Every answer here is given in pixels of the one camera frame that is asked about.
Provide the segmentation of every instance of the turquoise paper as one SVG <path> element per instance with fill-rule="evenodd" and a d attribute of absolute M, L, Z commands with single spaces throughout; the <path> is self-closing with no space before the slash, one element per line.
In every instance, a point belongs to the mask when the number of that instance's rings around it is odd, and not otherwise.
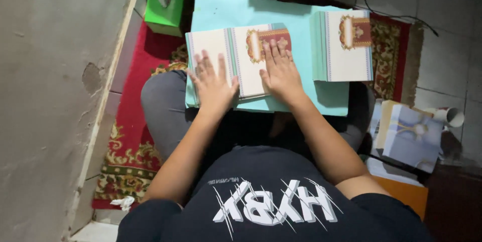
<path fill-rule="evenodd" d="M 290 32 L 294 62 L 301 75 L 303 89 L 323 115 L 346 116 L 348 113 L 348 82 L 324 82 L 312 79 L 312 46 L 310 15 L 316 11 L 344 11 L 336 7 L 308 6 L 276 0 L 196 0 L 191 31 L 284 23 Z M 195 106 L 194 87 L 188 79 L 186 105 Z M 240 101 L 236 109 L 273 112 L 288 108 L 271 96 Z"/>

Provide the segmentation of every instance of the left hand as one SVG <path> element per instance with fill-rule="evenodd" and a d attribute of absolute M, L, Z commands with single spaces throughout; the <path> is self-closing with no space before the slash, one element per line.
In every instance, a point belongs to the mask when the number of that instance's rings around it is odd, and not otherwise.
<path fill-rule="evenodd" d="M 219 73 L 216 75 L 213 64 L 209 60 L 206 50 L 202 51 L 202 57 L 195 56 L 198 63 L 197 75 L 188 71 L 192 82 L 198 89 L 200 100 L 199 113 L 211 115 L 213 118 L 221 119 L 231 108 L 233 97 L 239 89 L 238 77 L 232 79 L 231 87 L 226 81 L 226 64 L 224 56 L 219 54 Z"/>

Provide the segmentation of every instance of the cable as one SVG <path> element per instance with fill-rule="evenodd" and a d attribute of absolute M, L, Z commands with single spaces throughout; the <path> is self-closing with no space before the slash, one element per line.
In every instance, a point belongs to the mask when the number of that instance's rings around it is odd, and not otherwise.
<path fill-rule="evenodd" d="M 366 0 L 365 1 L 365 5 L 366 7 L 368 8 L 369 11 L 371 11 L 372 13 L 375 13 L 375 14 L 378 14 L 378 15 L 381 15 L 379 14 L 378 12 L 375 12 L 374 10 L 372 10 L 372 8 L 368 5 L 368 2 Z M 411 18 L 411 19 L 415 19 L 417 21 L 420 21 L 421 23 L 423 23 L 423 25 L 425 25 L 426 27 L 428 27 L 435 36 L 439 36 L 439 33 L 437 33 L 437 31 L 435 31 L 435 29 L 433 29 L 428 23 L 426 23 L 424 20 L 421 20 L 417 17 L 413 17 L 413 16 L 410 16 L 410 15 L 400 15 L 400 16 L 396 16 L 396 15 L 390 15 L 390 14 L 387 14 L 387 15 L 383 15 L 383 16 L 387 16 L 389 18 Z"/>

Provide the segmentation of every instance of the cup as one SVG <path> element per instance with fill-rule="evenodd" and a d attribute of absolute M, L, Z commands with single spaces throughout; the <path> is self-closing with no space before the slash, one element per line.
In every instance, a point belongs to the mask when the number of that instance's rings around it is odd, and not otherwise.
<path fill-rule="evenodd" d="M 460 127 L 464 124 L 465 116 L 462 111 L 454 107 L 427 108 L 426 112 L 433 114 L 434 120 L 444 122 L 450 127 Z"/>

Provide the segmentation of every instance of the right hand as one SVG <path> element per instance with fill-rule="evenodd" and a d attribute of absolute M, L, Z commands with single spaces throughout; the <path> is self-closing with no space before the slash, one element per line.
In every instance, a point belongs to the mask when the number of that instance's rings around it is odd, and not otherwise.
<path fill-rule="evenodd" d="M 274 39 L 269 44 L 264 43 L 263 48 L 267 69 L 259 70 L 263 84 L 276 99 L 290 106 L 305 96 L 293 56 L 284 44 L 276 43 Z"/>

